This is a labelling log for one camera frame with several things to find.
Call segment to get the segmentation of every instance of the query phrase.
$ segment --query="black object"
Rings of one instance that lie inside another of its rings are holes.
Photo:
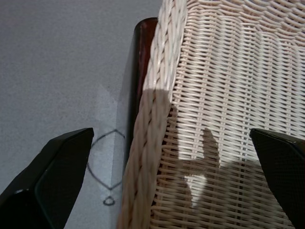
[[[296,229],[305,228],[305,141],[252,129],[250,136],[270,190]]]
[[[0,196],[2,229],[62,229],[83,183],[93,129],[50,140]]]

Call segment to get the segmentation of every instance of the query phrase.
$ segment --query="wicker weave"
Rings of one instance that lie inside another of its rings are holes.
[[[249,130],[305,137],[305,6],[164,0],[119,229],[293,228]]]

